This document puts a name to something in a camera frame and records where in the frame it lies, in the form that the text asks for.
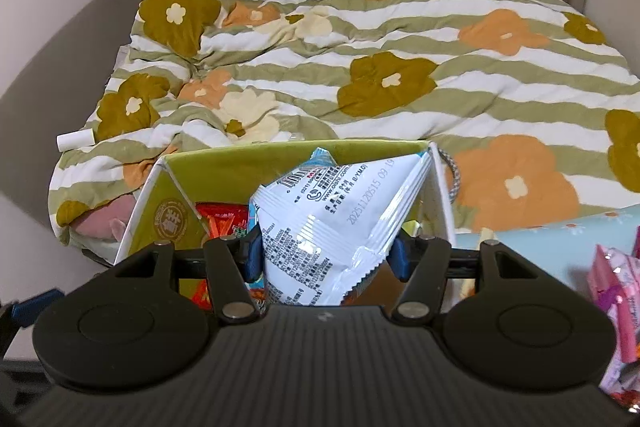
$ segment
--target comforter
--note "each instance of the comforter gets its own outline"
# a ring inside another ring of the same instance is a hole
[[[162,154],[384,137],[453,156],[459,230],[571,220],[640,203],[639,89],[560,0],[144,0],[49,214],[68,241]]]

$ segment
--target plastic wrapper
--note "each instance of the plastic wrapper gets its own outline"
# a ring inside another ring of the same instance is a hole
[[[634,242],[633,257],[640,259],[640,227],[636,229],[636,241]]]
[[[267,298],[338,305],[384,261],[432,160],[416,153],[338,166],[322,149],[252,197]]]
[[[640,260],[615,248],[598,245],[587,281],[594,302],[606,312],[616,329],[616,350],[600,388],[627,404],[640,391],[639,367],[629,366],[638,360]]]
[[[196,210],[209,222],[210,239],[229,235],[244,237],[250,230],[248,225],[249,209],[245,204],[196,203]],[[253,283],[246,283],[246,286],[257,308],[260,312],[264,312],[266,309],[264,278],[260,278]],[[201,309],[211,309],[206,280],[198,283],[191,300]]]

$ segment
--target gray headboard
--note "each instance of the gray headboard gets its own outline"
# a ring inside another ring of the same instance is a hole
[[[139,3],[92,0],[44,45],[0,98],[6,154],[0,162],[0,190],[47,227],[47,190],[60,158],[56,136],[81,128],[94,110],[118,48],[129,42]]]

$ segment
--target logo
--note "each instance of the logo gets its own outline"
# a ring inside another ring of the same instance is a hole
[[[187,229],[187,209],[178,200],[164,200],[156,208],[156,233],[162,239],[179,241]]]
[[[324,312],[318,315],[318,320],[322,322],[330,321],[332,318],[334,318],[334,314],[329,312]]]

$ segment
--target metal screw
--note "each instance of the metal screw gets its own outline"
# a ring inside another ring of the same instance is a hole
[[[421,319],[429,314],[429,307],[417,301],[403,302],[398,306],[398,313],[406,319]]]
[[[230,319],[245,319],[255,312],[255,308],[247,302],[229,302],[222,306],[222,314]]]

